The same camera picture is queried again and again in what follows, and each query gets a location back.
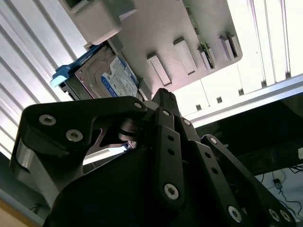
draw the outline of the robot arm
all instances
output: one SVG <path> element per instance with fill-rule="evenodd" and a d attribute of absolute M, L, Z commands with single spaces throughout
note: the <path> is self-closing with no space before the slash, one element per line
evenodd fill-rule
<path fill-rule="evenodd" d="M 84 175 L 92 148 L 130 150 Z M 45 226 L 292 227 L 291 213 L 214 136 L 200 139 L 175 96 L 28 107 L 10 163 L 52 208 Z"/>

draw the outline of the blue hard drive label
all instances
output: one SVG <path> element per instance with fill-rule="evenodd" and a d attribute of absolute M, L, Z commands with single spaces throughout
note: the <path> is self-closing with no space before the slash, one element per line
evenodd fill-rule
<path fill-rule="evenodd" d="M 113 90 L 112 86 L 108 82 L 108 80 L 105 77 L 101 77 L 101 81 L 104 84 L 104 86 L 107 88 L 107 90 L 110 92 L 112 97 L 118 97 L 117 93 Z"/>
<path fill-rule="evenodd" d="M 121 58 L 115 57 L 110 64 L 112 74 L 103 73 L 101 82 L 112 97 L 134 96 L 138 92 L 139 82 L 131 68 Z"/>

